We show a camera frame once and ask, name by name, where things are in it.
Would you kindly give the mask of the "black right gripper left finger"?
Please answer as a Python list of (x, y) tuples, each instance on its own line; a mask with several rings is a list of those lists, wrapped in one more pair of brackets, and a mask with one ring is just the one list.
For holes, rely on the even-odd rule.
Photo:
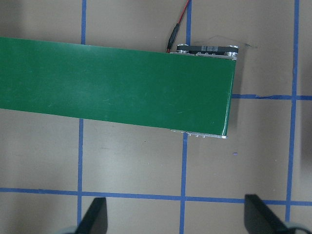
[(94, 198), (76, 229), (77, 234), (106, 234), (108, 230), (107, 203), (105, 197)]

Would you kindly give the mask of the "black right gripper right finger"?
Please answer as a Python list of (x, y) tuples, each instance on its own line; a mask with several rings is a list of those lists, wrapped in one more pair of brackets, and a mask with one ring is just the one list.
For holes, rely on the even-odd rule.
[(244, 226), (249, 234), (288, 234), (286, 225), (257, 195), (244, 197)]

